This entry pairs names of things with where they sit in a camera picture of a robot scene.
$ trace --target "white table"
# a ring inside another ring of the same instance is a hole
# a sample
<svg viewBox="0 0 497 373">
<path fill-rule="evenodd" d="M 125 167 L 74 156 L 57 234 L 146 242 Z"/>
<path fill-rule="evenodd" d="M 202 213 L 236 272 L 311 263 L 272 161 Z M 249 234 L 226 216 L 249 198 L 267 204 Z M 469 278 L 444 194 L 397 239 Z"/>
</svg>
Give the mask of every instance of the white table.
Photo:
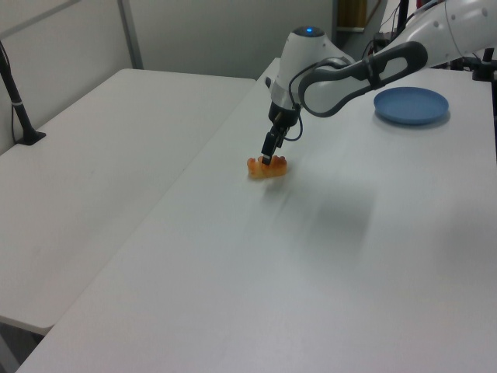
<svg viewBox="0 0 497 373">
<path fill-rule="evenodd" d="M 304 115 L 289 173 L 256 182 L 264 76 L 19 373 L 495 371 L 489 85 L 398 82 L 448 98 L 423 129 L 376 118 L 375 92 Z"/>
<path fill-rule="evenodd" d="M 45 334 L 255 81 L 123 70 L 0 157 L 0 322 Z"/>
</svg>

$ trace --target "metal stand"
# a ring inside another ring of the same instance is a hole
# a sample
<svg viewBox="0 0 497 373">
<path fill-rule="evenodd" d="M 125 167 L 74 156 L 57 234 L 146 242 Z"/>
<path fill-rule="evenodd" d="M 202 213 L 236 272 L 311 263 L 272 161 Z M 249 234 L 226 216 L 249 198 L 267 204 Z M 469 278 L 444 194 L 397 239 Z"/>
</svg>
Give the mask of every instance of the metal stand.
<svg viewBox="0 0 497 373">
<path fill-rule="evenodd" d="M 409 0 L 401 0 L 400 5 L 398 6 L 397 35 L 404 31 L 408 10 Z"/>
<path fill-rule="evenodd" d="M 12 77 L 12 73 L 10 71 L 9 59 L 7 58 L 5 49 L 3 48 L 1 42 L 0 42 L 0 74 L 2 75 L 3 82 L 5 83 L 7 92 L 9 93 L 12 105 L 16 110 L 19 122 L 23 127 L 23 132 L 24 132 L 23 138 L 18 140 L 17 143 L 22 145 L 36 144 L 40 139 L 44 138 L 46 135 L 43 132 L 36 132 L 33 126 L 31 125 L 26 109 L 24 108 L 23 101 L 21 100 L 21 96 L 19 95 L 19 91 L 17 90 L 16 84 L 14 83 L 14 78 Z"/>
</svg>

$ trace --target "black pole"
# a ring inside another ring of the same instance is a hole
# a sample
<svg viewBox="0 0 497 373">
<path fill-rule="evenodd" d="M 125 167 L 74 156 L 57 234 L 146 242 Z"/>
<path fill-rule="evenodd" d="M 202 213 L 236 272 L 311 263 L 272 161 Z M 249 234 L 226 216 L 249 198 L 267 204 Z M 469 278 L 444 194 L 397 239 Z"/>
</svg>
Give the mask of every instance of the black pole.
<svg viewBox="0 0 497 373">
<path fill-rule="evenodd" d="M 3 82 L 7 88 L 7 92 L 9 93 L 12 105 L 16 110 L 19 122 L 23 127 L 23 138 L 18 140 L 17 143 L 23 145 L 33 145 L 46 135 L 43 132 L 36 132 L 31 125 L 26 109 L 24 108 L 23 101 L 19 95 L 19 91 L 14 83 L 14 78 L 12 77 L 10 70 L 9 59 L 7 58 L 2 42 L 0 42 L 0 74 L 2 75 Z"/>
<path fill-rule="evenodd" d="M 401 0 L 400 5 L 398 6 L 397 35 L 400 34 L 405 28 L 408 10 L 409 0 Z"/>
<path fill-rule="evenodd" d="M 492 82 L 494 80 L 495 62 L 492 61 L 494 48 L 485 49 L 483 59 L 474 66 L 473 80 Z"/>
</svg>

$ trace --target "white wall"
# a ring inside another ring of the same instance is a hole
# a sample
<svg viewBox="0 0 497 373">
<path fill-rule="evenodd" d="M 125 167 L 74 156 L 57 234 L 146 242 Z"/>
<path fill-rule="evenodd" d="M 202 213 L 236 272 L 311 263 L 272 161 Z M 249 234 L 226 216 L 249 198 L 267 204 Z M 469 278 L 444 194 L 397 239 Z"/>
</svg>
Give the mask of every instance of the white wall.
<svg viewBox="0 0 497 373">
<path fill-rule="evenodd" d="M 298 26 L 330 36 L 335 0 L 124 0 L 144 68 L 258 78 Z"/>
<path fill-rule="evenodd" d="M 35 128 L 131 67 L 116 0 L 81 0 L 2 42 Z M 0 154 L 11 146 L 10 98 L 2 82 Z"/>
</svg>

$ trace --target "black clamp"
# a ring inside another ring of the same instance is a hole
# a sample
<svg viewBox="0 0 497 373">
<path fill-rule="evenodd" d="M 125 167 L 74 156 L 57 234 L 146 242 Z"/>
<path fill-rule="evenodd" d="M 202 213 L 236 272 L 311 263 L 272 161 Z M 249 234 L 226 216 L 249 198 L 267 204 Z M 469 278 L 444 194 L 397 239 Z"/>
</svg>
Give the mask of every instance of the black clamp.
<svg viewBox="0 0 497 373">
<path fill-rule="evenodd" d="M 380 78 L 380 74 L 378 73 L 378 67 L 376 65 L 376 61 L 374 57 L 366 57 L 363 59 L 364 68 L 366 69 L 366 77 L 369 81 L 372 89 L 379 89 L 385 87 L 385 84 Z"/>
</svg>

